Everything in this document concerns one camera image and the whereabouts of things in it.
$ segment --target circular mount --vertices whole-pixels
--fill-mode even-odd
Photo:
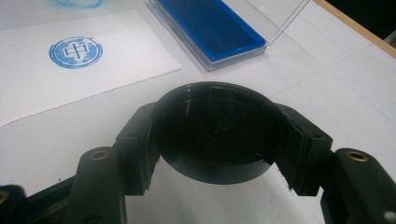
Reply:
[[[163,158],[183,175],[236,184],[274,162],[282,120],[278,108],[255,91],[202,82],[166,93],[155,106],[153,131]]]

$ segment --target white surface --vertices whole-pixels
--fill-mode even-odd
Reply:
[[[61,2],[74,3],[65,7]],[[99,7],[94,2],[103,2]],[[74,21],[135,9],[128,0],[13,0],[0,1],[0,30]]]
[[[1,127],[0,185],[22,185],[31,195],[73,175],[79,156],[112,146],[139,106],[208,80],[243,85],[295,108],[333,138],[333,150],[364,150],[396,179],[396,60],[315,3],[262,57],[210,74],[144,5],[136,10],[183,68]],[[150,190],[128,197],[127,210],[129,223],[323,223],[319,197],[297,197],[275,166],[251,182],[210,186],[160,160]]]
[[[76,69],[53,62],[50,47],[76,36],[102,46],[98,62]],[[0,71],[0,126],[181,67],[136,11],[5,30],[0,43],[0,64],[7,65]]]

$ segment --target brass screw hole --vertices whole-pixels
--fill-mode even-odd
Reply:
[[[348,151],[346,153],[348,157],[354,161],[368,161],[369,158],[357,151]]]
[[[95,151],[91,154],[90,159],[92,161],[100,161],[102,159],[105,159],[108,156],[108,151],[106,150],[99,150]]]
[[[4,190],[0,190],[0,204],[4,203],[8,199],[9,193]]]

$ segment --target blue logo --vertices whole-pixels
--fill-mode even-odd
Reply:
[[[96,63],[102,46],[91,38],[72,37],[59,41],[49,49],[49,57],[64,68],[82,68]]]

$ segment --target table surface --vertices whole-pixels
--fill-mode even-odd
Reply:
[[[291,106],[333,138],[332,150],[363,150],[396,179],[396,60],[316,3],[262,56],[211,73],[138,8],[182,69],[0,127],[0,185],[32,195],[65,180],[84,152],[111,147],[138,107],[197,81],[242,85]],[[150,190],[126,202],[129,223],[323,223],[320,194],[298,197],[275,165],[252,181],[215,186],[160,159]]]

